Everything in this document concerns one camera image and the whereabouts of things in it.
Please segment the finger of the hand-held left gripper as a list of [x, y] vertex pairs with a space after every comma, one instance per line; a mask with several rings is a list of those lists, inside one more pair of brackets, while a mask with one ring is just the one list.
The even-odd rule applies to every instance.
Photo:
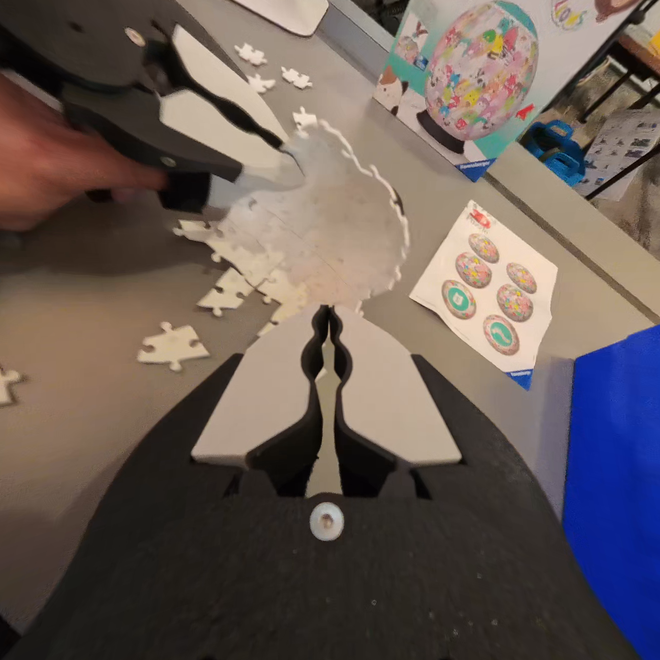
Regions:
[[298, 188], [306, 178], [293, 155], [233, 124], [190, 90], [161, 98], [161, 122], [240, 165], [239, 188]]
[[195, 92], [239, 128], [256, 133], [271, 146], [283, 150], [287, 133], [240, 71], [236, 72], [179, 24], [174, 28], [171, 43], [174, 73], [170, 76], [176, 80], [169, 94]]

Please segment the printed paper sheet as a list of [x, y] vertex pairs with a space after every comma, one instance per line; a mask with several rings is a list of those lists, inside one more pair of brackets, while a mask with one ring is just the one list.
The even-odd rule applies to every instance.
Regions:
[[659, 144], [659, 108], [617, 110], [611, 114], [585, 155], [585, 176], [575, 186], [588, 198], [632, 165], [639, 165]]

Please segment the printed instruction sheet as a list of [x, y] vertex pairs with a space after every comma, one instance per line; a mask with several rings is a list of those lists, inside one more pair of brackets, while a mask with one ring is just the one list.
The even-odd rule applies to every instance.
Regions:
[[557, 275], [554, 263], [470, 201], [409, 297], [529, 391]]

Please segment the blue plastic bin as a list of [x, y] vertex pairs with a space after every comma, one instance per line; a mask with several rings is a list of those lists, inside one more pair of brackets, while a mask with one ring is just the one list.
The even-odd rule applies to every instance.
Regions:
[[659, 326], [579, 357], [563, 527], [602, 606], [659, 658]]

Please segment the blue fabric bag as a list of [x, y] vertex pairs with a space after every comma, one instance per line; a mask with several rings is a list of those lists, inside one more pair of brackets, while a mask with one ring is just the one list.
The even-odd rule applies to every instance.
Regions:
[[573, 127], [561, 120], [535, 121], [520, 140], [528, 153], [542, 162], [567, 186], [574, 188], [585, 177], [582, 147], [573, 140]]

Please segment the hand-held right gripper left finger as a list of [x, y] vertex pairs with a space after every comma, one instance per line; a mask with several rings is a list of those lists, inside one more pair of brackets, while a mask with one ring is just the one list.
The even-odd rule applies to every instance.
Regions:
[[329, 307], [310, 305], [245, 352], [191, 451], [197, 463], [264, 472], [281, 494], [303, 491], [318, 458]]

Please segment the brown table black legs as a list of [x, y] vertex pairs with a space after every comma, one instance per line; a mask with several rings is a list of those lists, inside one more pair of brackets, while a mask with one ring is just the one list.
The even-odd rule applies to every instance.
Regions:
[[[635, 37], [623, 33], [621, 37], [609, 49], [606, 56], [606, 64], [615, 64], [621, 67], [623, 73], [611, 85], [606, 87], [603, 93], [594, 99], [578, 116], [578, 121], [585, 125], [590, 118], [595, 114], [601, 113], [603, 106], [609, 103], [609, 100], [615, 95], [618, 90], [624, 88], [632, 80], [643, 82], [646, 80], [651, 81], [651, 86], [645, 93], [639, 95], [629, 106], [619, 108], [617, 110], [640, 110], [650, 108], [651, 106], [659, 107], [659, 40], [651, 40], [648, 43], [641, 43]], [[605, 120], [615, 111], [605, 116]], [[587, 144], [583, 149], [584, 154], [587, 154], [591, 143], [594, 139]], [[628, 183], [631, 177], [651, 159], [659, 155], [659, 145], [652, 149], [650, 153], [644, 156], [639, 161], [639, 165], [632, 165], [622, 171], [619, 175], [612, 178], [600, 189], [594, 191], [588, 198], [592, 201], [613, 193], [621, 183]]]

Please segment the heap of white puzzle pieces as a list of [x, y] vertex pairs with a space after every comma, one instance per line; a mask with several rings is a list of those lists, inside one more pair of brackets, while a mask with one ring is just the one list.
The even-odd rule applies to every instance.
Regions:
[[[244, 43], [242, 46], [235, 45], [234, 50], [242, 61], [249, 63], [253, 67], [261, 67], [267, 64], [267, 58], [264, 52], [255, 49], [248, 43]], [[281, 78], [285, 83], [301, 91], [313, 87], [309, 75], [293, 68], [281, 67]], [[247, 80], [250, 88], [260, 96], [265, 95], [276, 86], [276, 80], [274, 78], [262, 78], [259, 73], [248, 75]], [[317, 116], [307, 112], [302, 106], [292, 112], [292, 117], [297, 131], [301, 134], [306, 134], [308, 129], [316, 128], [319, 125]]]

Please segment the white stand base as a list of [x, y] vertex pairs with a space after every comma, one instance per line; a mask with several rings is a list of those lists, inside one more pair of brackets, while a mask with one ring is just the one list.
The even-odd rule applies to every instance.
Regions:
[[329, 8], [328, 1], [234, 1], [254, 15], [295, 36], [312, 36]]

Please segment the person's left hand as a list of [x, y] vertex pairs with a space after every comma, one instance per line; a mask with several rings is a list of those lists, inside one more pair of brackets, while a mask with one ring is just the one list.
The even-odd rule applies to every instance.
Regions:
[[166, 174], [117, 152], [95, 133], [1, 76], [1, 230], [27, 232], [77, 197], [160, 191]]

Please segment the colourful puzzle ball box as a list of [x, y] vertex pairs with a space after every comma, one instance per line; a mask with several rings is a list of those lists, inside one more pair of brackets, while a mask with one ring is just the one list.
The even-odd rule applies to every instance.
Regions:
[[374, 101], [478, 181], [641, 1], [409, 1]]

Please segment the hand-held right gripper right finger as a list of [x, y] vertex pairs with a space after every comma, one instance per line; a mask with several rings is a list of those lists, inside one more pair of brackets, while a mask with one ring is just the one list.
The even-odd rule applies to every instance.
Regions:
[[377, 498], [393, 483], [395, 492], [415, 496], [418, 469], [463, 457], [413, 355], [345, 307], [330, 308], [329, 330], [340, 379], [334, 447], [342, 493]]

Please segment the white puzzle ball shell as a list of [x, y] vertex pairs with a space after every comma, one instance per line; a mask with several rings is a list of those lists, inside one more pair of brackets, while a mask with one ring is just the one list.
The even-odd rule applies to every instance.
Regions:
[[212, 260], [227, 261], [254, 287], [278, 267], [305, 283], [309, 304], [362, 304], [391, 291], [410, 249], [408, 219], [394, 187], [374, 164], [362, 164], [327, 120], [296, 132], [291, 151], [305, 183], [235, 202], [211, 226]]

